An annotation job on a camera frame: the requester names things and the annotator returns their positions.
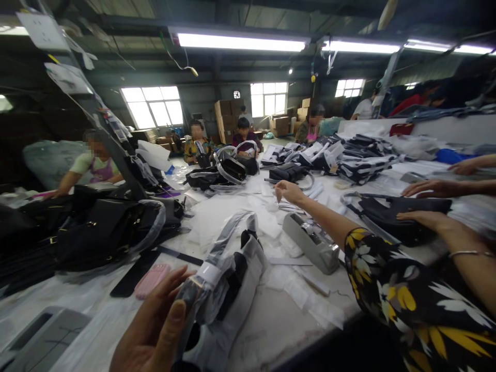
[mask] window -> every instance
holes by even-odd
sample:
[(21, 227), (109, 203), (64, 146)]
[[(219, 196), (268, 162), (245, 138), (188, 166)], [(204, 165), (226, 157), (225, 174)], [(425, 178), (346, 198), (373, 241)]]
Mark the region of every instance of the window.
[(365, 80), (363, 79), (339, 80), (337, 82), (335, 97), (345, 96), (349, 98), (361, 96), (364, 84)]
[(407, 90), (411, 90), (413, 88), (415, 88), (415, 85), (417, 85), (419, 82), (416, 82), (416, 83), (408, 83), (408, 84), (405, 84)]
[(138, 129), (183, 124), (182, 107), (176, 86), (122, 88), (121, 91)]
[(288, 83), (257, 83), (251, 85), (252, 116), (283, 114), (288, 98)]

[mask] ceiling light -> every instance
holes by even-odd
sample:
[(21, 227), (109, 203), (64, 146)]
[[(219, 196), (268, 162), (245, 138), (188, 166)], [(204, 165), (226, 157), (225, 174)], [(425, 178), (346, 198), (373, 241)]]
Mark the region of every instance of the ceiling light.
[[(415, 40), (409, 39), (405, 44), (405, 48), (409, 49), (418, 49), (430, 52), (441, 52), (444, 53), (451, 48), (453, 48), (454, 44), (444, 44), (444, 43), (436, 43), (432, 41), (423, 41), (423, 40)], [(483, 46), (475, 46), (475, 45), (461, 45), (458, 48), (454, 49), (454, 53), (466, 53), (466, 54), (487, 54), (491, 53), (493, 49), (485, 48)]]
[(0, 26), (0, 35), (28, 36), (29, 33), (22, 26)]
[(388, 44), (374, 44), (374, 43), (361, 43), (350, 41), (331, 41), (326, 43), (322, 50), (324, 51), (338, 51), (338, 52), (355, 52), (355, 53), (382, 53), (393, 54), (399, 51), (398, 45)]
[(177, 34), (182, 47), (300, 52), (305, 42), (219, 35)]

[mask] black phone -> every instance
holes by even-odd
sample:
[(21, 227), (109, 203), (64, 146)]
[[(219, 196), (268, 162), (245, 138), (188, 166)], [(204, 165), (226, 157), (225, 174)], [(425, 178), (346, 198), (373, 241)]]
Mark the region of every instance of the black phone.
[(134, 287), (136, 287), (141, 278), (150, 270), (159, 255), (159, 251), (146, 251), (141, 253), (141, 257), (138, 261), (134, 263), (120, 282), (117, 283), (115, 288), (112, 289), (110, 296), (126, 298), (132, 295)]

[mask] white shirt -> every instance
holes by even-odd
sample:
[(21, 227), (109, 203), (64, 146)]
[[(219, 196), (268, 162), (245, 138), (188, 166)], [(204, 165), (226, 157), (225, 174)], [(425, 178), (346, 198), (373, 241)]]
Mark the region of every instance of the white shirt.
[(241, 119), (242, 117), (245, 117), (246, 119), (248, 119), (251, 126), (253, 125), (253, 118), (252, 118), (251, 114), (241, 114), (238, 119)]
[(358, 114), (357, 120), (372, 119), (372, 99), (366, 98), (358, 104), (353, 114)]

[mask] hand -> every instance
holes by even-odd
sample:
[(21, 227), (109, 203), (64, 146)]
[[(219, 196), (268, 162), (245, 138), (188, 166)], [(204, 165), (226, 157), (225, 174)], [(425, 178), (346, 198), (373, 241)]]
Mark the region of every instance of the hand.
[(288, 202), (296, 206), (307, 198), (297, 184), (288, 181), (280, 181), (274, 188), (277, 200), (281, 200), (282, 197), (285, 197)]
[(53, 193), (50, 193), (50, 194), (47, 194), (43, 197), (43, 200), (47, 200), (47, 199), (55, 199), (55, 198), (58, 198), (58, 197), (61, 197), (61, 196), (66, 196), (66, 195), (69, 195), (69, 192), (68, 191), (63, 191), (63, 190), (57, 190)]
[(464, 182), (430, 180), (414, 183), (403, 190), (403, 196), (412, 196), (421, 191), (432, 190), (431, 192), (423, 192), (417, 195), (417, 198), (423, 199), (428, 197), (448, 198), (455, 196), (467, 195), (466, 184)]
[(407, 213), (398, 213), (396, 218), (400, 221), (414, 220), (436, 231), (437, 233), (456, 228), (458, 225), (463, 225), (461, 222), (449, 218), (446, 214), (441, 212), (430, 211), (415, 211)]
[(482, 156), (463, 160), (459, 163), (453, 164), (448, 168), (448, 171), (453, 170), (455, 174), (468, 176), (474, 173), (478, 168), (494, 166), (494, 160), (491, 156)]
[(184, 327), (186, 304), (174, 301), (193, 272), (171, 271), (151, 292), (115, 349), (109, 372), (163, 372), (171, 369)]
[(438, 100), (432, 101), (430, 105), (432, 107), (439, 107), (444, 103), (445, 100), (446, 100), (445, 98), (438, 99)]

